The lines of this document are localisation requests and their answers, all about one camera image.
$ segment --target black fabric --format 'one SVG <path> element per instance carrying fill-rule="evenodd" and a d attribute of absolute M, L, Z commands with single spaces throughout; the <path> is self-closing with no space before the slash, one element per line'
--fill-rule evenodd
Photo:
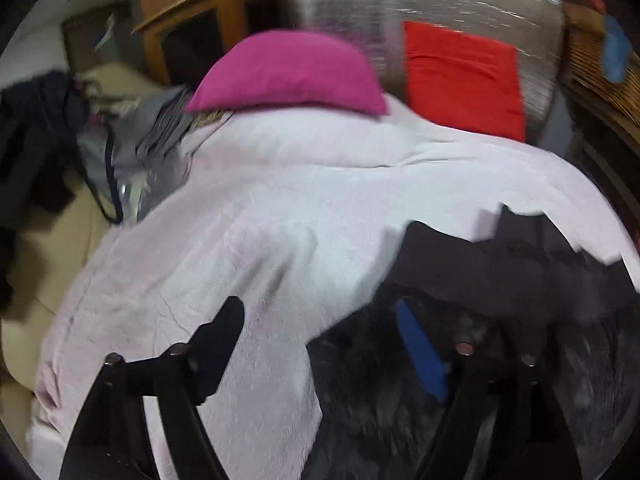
<path fill-rule="evenodd" d="M 322 422 L 303 480 L 412 479 L 432 453 L 446 407 L 420 388 L 398 334 L 393 307 L 407 296 L 446 364 L 455 343 L 478 348 L 496 323 L 510 332 L 512 348 L 487 355 L 535 356 L 584 478 L 608 467 L 638 419 L 638 295 L 622 262 L 605 266 L 545 216 L 505 208 L 495 237 L 476 243 L 412 222 L 372 302 L 307 345 Z M 494 424 L 482 422 L 467 479 L 484 478 Z"/>
<path fill-rule="evenodd" d="M 112 224 L 121 224 L 124 220 L 124 212 L 122 210 L 122 202 L 120 201 L 120 194 L 118 193 L 118 184 L 116 182 L 115 172 L 113 169 L 113 146 L 115 143 L 115 135 L 113 133 L 113 128 L 108 122 L 104 123 L 107 128 L 107 142 L 104 145 L 104 171 L 107 175 L 107 183 L 109 184 L 109 192 L 111 194 L 111 203 L 113 203 L 113 207 L 116 211 L 116 215 L 114 217 L 110 216 L 106 213 L 106 211 L 102 207 L 102 201 L 98 197 L 97 191 L 93 188 L 93 183 L 91 183 L 91 190 L 94 194 L 100 209 L 102 210 L 102 214 L 104 217 Z M 91 182 L 91 179 L 87 176 L 87 182 Z"/>
<path fill-rule="evenodd" d="M 420 303 L 414 305 L 416 310 L 425 310 Z M 431 329 L 430 334 L 436 332 L 433 326 Z M 483 422 L 493 412 L 491 446 L 488 453 L 482 450 L 486 460 L 482 478 L 582 480 L 562 409 L 540 365 L 542 355 L 537 350 L 544 340 L 539 328 L 499 321 L 472 355 L 457 355 L 450 362 L 454 395 L 416 480 L 469 478 L 474 445 Z M 532 362 L 531 350 L 536 356 L 534 366 L 522 359 L 526 355 L 527 362 Z M 476 461 L 470 474 L 474 478 L 481 472 Z"/>
<path fill-rule="evenodd" d="M 63 182 L 69 166 L 81 171 L 76 133 L 89 105 L 73 78 L 54 71 L 2 90 L 0 96 L 0 310 L 10 300 L 6 272 L 15 232 L 28 202 L 53 213 L 73 199 Z"/>

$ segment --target bed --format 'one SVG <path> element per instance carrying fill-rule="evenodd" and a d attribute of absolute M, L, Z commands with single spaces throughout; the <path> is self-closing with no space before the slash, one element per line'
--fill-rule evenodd
<path fill-rule="evenodd" d="M 41 478 L 57 478 L 105 355 L 155 356 L 233 294 L 245 327 L 200 415 L 230 478 L 298 478 L 321 418 L 305 344 L 369 300 L 412 219 L 477 240 L 503 203 L 542 211 L 572 246 L 622 256 L 640 288 L 631 240 L 579 170 L 386 100 L 381 119 L 276 108 L 194 133 L 211 135 L 188 183 L 142 223 L 107 233 L 44 341 L 29 435 Z M 157 407 L 146 410 L 160 475 L 173 479 Z"/>
<path fill-rule="evenodd" d="M 97 81 L 106 95 L 143 97 L 162 89 L 117 62 L 82 77 Z M 65 181 L 75 198 L 63 211 L 52 214 L 32 205 L 27 212 L 8 276 L 13 301 L 0 316 L 0 416 L 22 452 L 42 339 L 69 285 L 110 227 L 82 179 L 69 171 Z"/>

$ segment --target gray bag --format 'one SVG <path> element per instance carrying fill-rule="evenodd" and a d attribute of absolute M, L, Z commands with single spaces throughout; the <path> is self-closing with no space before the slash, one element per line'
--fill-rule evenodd
<path fill-rule="evenodd" d="M 191 97 L 185 87 L 145 97 L 118 117 L 98 114 L 78 133 L 86 174 L 113 203 L 114 224 L 124 220 L 124 183 L 158 165 L 187 133 L 193 117 L 184 113 Z"/>

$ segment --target screw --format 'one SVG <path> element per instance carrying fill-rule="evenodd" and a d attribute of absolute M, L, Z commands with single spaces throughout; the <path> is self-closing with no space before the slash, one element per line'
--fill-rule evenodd
<path fill-rule="evenodd" d="M 471 343 L 462 342 L 456 345 L 456 352 L 458 352 L 460 355 L 473 355 L 475 351 L 476 349 Z"/>
<path fill-rule="evenodd" d="M 169 346 L 169 355 L 182 355 L 189 351 L 189 345 L 187 343 L 174 343 Z"/>
<path fill-rule="evenodd" d="M 529 366 L 529 367 L 533 367 L 536 365 L 536 358 L 529 354 L 524 354 L 523 356 L 520 356 L 520 360 L 526 366 Z"/>
<path fill-rule="evenodd" d="M 111 352 L 104 358 L 104 364 L 109 366 L 117 365 L 124 361 L 124 358 L 120 354 L 116 354 L 116 352 Z"/>

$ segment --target red pillow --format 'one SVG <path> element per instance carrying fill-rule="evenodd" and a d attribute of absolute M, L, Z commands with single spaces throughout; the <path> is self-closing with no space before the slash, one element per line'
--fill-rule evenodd
<path fill-rule="evenodd" d="M 428 23 L 404 22 L 407 97 L 436 124 L 525 140 L 516 48 Z"/>

